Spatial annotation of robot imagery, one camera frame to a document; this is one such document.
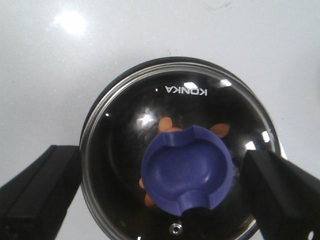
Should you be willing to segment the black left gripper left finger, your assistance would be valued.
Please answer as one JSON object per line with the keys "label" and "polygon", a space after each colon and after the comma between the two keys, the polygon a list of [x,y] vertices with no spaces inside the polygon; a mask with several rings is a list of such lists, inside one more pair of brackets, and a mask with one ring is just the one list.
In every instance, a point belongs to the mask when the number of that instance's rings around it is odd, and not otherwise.
{"label": "black left gripper left finger", "polygon": [[0,188],[0,238],[54,240],[81,181],[79,147],[51,145]]}

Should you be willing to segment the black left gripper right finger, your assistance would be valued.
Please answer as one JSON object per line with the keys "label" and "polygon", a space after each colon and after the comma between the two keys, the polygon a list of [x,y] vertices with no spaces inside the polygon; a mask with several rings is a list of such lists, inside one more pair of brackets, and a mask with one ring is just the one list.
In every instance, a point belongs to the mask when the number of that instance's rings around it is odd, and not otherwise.
{"label": "black left gripper right finger", "polygon": [[320,238],[320,181],[268,150],[248,150],[240,180],[265,240]]}

